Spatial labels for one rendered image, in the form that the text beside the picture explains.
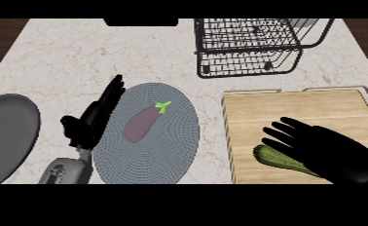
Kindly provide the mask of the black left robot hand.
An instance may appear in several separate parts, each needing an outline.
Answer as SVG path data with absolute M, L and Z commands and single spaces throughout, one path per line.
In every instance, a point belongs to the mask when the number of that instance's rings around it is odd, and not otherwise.
M 80 118 L 69 115 L 62 117 L 63 134 L 71 140 L 69 145 L 72 147 L 91 150 L 99 143 L 109 117 L 124 92 L 122 75 L 118 74 L 102 96 L 88 104 Z

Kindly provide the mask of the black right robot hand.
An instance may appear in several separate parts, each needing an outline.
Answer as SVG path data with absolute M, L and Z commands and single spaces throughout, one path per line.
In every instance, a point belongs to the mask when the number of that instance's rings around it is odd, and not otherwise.
M 329 182 L 368 186 L 368 148 L 350 137 L 289 117 L 263 132 L 275 139 L 263 137 L 261 142 Z

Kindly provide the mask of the green squash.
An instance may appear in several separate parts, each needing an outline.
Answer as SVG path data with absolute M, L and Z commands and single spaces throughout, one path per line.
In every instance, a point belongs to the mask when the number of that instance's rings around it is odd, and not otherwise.
M 301 162 L 294 160 L 267 145 L 257 145 L 252 148 L 252 157 L 257 162 L 266 166 L 285 170 L 295 170 L 309 175 L 318 176 L 318 174 L 304 167 Z

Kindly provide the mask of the wooden tray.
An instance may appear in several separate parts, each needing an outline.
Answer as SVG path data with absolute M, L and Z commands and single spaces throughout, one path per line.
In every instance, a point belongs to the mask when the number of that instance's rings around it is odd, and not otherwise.
M 338 162 L 368 167 L 368 88 L 363 86 L 309 88 L 300 92 L 281 90 L 223 93 L 224 128 L 227 137 L 232 182 L 235 184 L 323 184 L 326 180 L 309 173 L 261 164 L 252 154 L 263 129 L 284 117 L 309 126 L 343 134 L 359 143 L 356 152 L 329 146 Z

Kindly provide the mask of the purple eggplant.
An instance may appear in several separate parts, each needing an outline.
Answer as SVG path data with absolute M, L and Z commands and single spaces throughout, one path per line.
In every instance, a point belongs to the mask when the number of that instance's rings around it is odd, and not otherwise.
M 149 132 L 149 129 L 165 114 L 171 101 L 155 102 L 148 108 L 137 112 L 124 126 L 124 137 L 130 143 L 137 143 Z

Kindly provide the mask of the round grey placemat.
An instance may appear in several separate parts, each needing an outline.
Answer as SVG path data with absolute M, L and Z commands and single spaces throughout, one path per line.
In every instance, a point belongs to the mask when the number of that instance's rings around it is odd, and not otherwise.
M 124 137 L 131 116 L 155 102 L 171 101 L 165 114 L 137 143 Z M 199 139 L 195 109 L 185 94 L 161 83 L 127 89 L 93 149 L 99 176 L 108 184 L 174 184 L 190 166 Z

